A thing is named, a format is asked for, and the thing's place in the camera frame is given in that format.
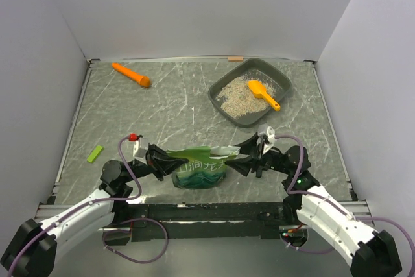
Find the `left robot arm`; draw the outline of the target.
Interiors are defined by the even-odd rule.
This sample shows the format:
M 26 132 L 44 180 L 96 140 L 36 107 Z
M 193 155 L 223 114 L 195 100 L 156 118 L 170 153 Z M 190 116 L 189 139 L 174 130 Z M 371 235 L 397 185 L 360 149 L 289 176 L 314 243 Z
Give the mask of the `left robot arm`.
M 101 184 L 78 204 L 37 223 L 22 223 L 1 257 L 8 276 L 49 276 L 59 256 L 64 255 L 99 228 L 121 226 L 128 218 L 128 203 L 137 199 L 129 182 L 154 175 L 158 180 L 188 163 L 169 156 L 155 145 L 135 142 L 144 157 L 130 162 L 122 156 L 102 168 Z

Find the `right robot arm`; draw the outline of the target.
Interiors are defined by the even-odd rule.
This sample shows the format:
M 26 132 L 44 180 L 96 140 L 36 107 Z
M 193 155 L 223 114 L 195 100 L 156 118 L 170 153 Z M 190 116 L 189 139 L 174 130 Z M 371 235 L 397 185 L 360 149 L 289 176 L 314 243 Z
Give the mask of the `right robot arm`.
M 226 165 L 244 176 L 271 169 L 286 174 L 282 182 L 284 219 L 312 228 L 350 266 L 352 276 L 397 276 L 402 266 L 394 238 L 360 221 L 338 203 L 309 172 L 307 149 L 299 139 L 286 152 L 274 146 L 279 136 L 271 128 L 237 145 L 240 158 Z

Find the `yellow plastic scoop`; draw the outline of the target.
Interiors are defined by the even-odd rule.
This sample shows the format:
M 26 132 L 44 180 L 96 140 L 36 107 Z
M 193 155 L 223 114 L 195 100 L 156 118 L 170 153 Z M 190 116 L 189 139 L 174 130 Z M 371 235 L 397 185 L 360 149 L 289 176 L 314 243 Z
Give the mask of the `yellow plastic scoop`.
M 280 111 L 281 106 L 279 103 L 273 99 L 271 95 L 268 94 L 265 86 L 258 80 L 249 80 L 248 87 L 253 93 L 254 97 L 257 99 L 263 99 L 268 103 L 268 105 L 273 108 L 275 111 Z

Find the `green litter bag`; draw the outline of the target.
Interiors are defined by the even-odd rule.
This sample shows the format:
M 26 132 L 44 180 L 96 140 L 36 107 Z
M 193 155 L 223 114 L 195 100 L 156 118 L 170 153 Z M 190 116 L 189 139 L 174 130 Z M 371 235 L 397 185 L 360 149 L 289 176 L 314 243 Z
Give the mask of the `green litter bag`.
M 216 187 L 227 175 L 226 161 L 235 159 L 239 153 L 240 148 L 232 145 L 168 150 L 169 156 L 188 160 L 172 173 L 173 185 L 180 189 Z

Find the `grey litter box tray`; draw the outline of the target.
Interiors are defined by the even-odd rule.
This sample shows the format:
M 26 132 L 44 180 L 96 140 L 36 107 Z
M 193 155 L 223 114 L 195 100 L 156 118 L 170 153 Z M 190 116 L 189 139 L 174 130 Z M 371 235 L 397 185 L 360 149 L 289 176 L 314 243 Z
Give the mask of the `grey litter box tray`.
M 251 127 L 274 110 L 266 100 L 255 97 L 248 87 L 251 80 L 262 83 L 278 104 L 292 87 L 277 66 L 258 58 L 245 60 L 215 82 L 208 91 L 209 100 L 227 120 L 241 128 Z

